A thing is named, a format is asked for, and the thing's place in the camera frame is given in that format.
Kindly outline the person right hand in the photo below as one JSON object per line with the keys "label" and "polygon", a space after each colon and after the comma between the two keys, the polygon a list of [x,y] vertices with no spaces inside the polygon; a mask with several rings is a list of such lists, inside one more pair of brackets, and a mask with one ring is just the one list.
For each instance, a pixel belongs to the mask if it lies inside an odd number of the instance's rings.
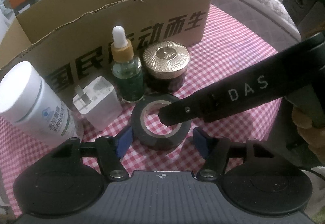
{"label": "person right hand", "polygon": [[324,165],[324,128],[315,128],[312,125],[312,120],[295,106],[293,107],[291,116],[293,123],[297,127],[298,134],[304,138],[309,145],[309,149]]}

